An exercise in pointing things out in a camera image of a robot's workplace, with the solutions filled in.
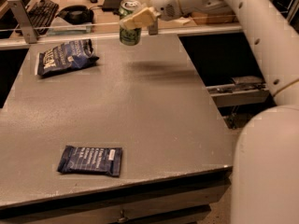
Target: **computer keyboard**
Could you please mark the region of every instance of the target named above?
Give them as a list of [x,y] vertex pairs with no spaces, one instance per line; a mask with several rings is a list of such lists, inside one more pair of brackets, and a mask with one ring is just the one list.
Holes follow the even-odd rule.
[[[55,18],[59,5],[50,0],[40,0],[28,12],[28,17],[40,35],[44,35],[48,31],[48,27]],[[18,25],[16,33],[21,33]]]

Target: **snack bag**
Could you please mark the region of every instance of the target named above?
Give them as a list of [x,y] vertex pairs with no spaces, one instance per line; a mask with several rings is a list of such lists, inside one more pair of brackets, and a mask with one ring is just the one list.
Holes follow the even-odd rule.
[[94,173],[119,176],[121,147],[66,146],[57,171],[60,173]]
[[93,65],[99,57],[93,53],[91,39],[64,42],[37,54],[36,75],[45,76]]

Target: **aluminum can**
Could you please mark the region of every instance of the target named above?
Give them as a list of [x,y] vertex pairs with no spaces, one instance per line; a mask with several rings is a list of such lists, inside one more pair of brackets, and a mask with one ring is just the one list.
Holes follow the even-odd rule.
[[[141,4],[136,0],[122,0],[119,9],[120,19],[132,14]],[[127,46],[138,44],[141,36],[141,28],[125,30],[120,27],[120,41]]]

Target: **printed label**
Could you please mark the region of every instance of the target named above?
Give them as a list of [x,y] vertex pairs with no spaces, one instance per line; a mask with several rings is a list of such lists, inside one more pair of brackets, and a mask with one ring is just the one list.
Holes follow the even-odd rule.
[[114,161],[115,149],[111,149],[109,153],[109,160]]

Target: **table surface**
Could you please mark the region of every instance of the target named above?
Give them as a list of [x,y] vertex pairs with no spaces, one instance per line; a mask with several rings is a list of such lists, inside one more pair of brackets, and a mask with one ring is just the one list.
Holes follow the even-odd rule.
[[[177,35],[93,39],[96,65],[34,75],[32,45],[0,110],[0,209],[231,168],[235,135]],[[66,145],[122,147],[121,176],[61,175]]]

